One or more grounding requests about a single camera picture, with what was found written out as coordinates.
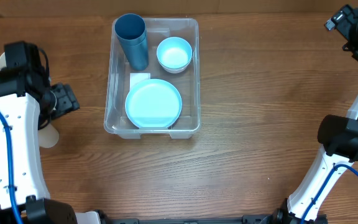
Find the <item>dark blue cup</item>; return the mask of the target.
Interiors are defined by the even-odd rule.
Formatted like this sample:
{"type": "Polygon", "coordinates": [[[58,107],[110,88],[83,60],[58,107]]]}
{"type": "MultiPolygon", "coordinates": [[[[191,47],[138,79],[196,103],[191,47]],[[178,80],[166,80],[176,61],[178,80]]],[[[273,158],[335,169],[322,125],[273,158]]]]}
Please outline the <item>dark blue cup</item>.
{"type": "Polygon", "coordinates": [[[137,14],[124,14],[116,20],[114,31],[123,45],[137,45],[147,35],[145,21],[137,14]]]}
{"type": "Polygon", "coordinates": [[[139,39],[119,39],[129,65],[134,70],[145,70],[149,65],[149,50],[147,36],[139,39]]]}

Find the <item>grey bowl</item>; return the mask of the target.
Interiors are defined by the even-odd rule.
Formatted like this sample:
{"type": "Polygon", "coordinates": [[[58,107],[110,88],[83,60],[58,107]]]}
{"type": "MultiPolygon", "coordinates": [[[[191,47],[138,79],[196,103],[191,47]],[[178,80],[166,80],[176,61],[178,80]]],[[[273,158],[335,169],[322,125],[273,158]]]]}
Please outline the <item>grey bowl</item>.
{"type": "Polygon", "coordinates": [[[183,72],[183,71],[186,69],[186,66],[183,66],[183,67],[181,67],[181,68],[168,68],[168,67],[162,65],[162,68],[163,68],[165,71],[167,71],[168,73],[176,74],[176,73],[181,73],[181,72],[183,72]]]}

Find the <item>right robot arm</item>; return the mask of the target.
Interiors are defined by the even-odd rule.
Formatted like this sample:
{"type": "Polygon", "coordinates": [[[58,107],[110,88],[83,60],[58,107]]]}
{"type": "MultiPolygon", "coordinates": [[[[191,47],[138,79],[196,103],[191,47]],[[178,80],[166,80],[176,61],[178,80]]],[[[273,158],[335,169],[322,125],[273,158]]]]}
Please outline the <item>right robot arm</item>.
{"type": "MultiPolygon", "coordinates": [[[[358,8],[346,4],[325,23],[346,40],[342,49],[358,61],[358,8]]],[[[358,161],[358,96],[345,117],[327,115],[318,129],[320,147],[298,188],[262,223],[326,223],[318,215],[320,206],[345,171],[358,161]]]]}

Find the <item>light blue plate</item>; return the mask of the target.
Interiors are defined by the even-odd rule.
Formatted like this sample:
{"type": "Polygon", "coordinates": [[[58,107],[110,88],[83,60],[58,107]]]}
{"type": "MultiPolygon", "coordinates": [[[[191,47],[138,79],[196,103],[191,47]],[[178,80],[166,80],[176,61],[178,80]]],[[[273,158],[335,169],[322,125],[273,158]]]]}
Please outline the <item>light blue plate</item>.
{"type": "Polygon", "coordinates": [[[161,79],[134,85],[125,101],[127,117],[138,128],[168,128],[179,118],[182,106],[177,88],[161,79]]]}

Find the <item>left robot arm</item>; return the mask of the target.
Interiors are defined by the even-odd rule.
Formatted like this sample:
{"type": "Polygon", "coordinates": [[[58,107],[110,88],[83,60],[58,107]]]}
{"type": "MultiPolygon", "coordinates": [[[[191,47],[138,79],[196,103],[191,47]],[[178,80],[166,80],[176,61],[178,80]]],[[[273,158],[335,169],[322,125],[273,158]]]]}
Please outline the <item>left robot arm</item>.
{"type": "Polygon", "coordinates": [[[59,140],[51,121],[79,109],[69,85],[51,85],[46,53],[24,41],[0,56],[0,223],[108,223],[50,198],[40,148],[59,140]]]}

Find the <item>dark blue cup front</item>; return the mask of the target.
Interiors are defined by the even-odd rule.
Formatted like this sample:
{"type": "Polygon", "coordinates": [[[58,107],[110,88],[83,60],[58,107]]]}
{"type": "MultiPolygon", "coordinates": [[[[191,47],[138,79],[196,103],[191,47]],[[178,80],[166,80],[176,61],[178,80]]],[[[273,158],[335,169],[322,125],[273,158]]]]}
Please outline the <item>dark blue cup front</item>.
{"type": "Polygon", "coordinates": [[[119,39],[129,65],[134,70],[145,70],[149,65],[149,50],[147,36],[139,39],[119,39]]]}

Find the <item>cream cup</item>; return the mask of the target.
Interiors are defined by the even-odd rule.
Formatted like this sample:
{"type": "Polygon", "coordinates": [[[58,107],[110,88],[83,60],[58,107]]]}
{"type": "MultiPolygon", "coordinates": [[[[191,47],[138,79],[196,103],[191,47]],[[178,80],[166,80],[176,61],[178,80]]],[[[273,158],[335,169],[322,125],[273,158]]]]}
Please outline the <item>cream cup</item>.
{"type": "Polygon", "coordinates": [[[0,70],[4,69],[6,67],[7,67],[6,56],[5,56],[5,53],[2,53],[0,56],[0,70]]]}
{"type": "Polygon", "coordinates": [[[48,124],[43,129],[38,130],[38,137],[40,147],[51,148],[58,143],[60,135],[52,124],[48,124]]]}

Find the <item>cream cup front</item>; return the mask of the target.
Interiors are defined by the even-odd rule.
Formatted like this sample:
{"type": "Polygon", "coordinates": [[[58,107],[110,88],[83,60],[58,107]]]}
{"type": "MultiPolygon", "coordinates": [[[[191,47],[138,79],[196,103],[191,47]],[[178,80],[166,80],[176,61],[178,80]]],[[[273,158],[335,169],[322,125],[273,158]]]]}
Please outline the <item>cream cup front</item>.
{"type": "Polygon", "coordinates": [[[38,130],[38,137],[40,147],[51,148],[58,143],[60,135],[52,124],[48,124],[43,129],[38,130]]]}

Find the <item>light blue bowl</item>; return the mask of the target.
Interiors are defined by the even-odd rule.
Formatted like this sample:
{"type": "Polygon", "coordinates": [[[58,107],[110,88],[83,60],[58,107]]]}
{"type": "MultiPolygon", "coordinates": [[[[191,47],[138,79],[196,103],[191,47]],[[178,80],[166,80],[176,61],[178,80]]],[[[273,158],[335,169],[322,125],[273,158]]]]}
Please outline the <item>light blue bowl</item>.
{"type": "Polygon", "coordinates": [[[190,43],[181,37],[168,37],[159,43],[156,53],[161,66],[181,68],[190,64],[193,49],[190,43]]]}

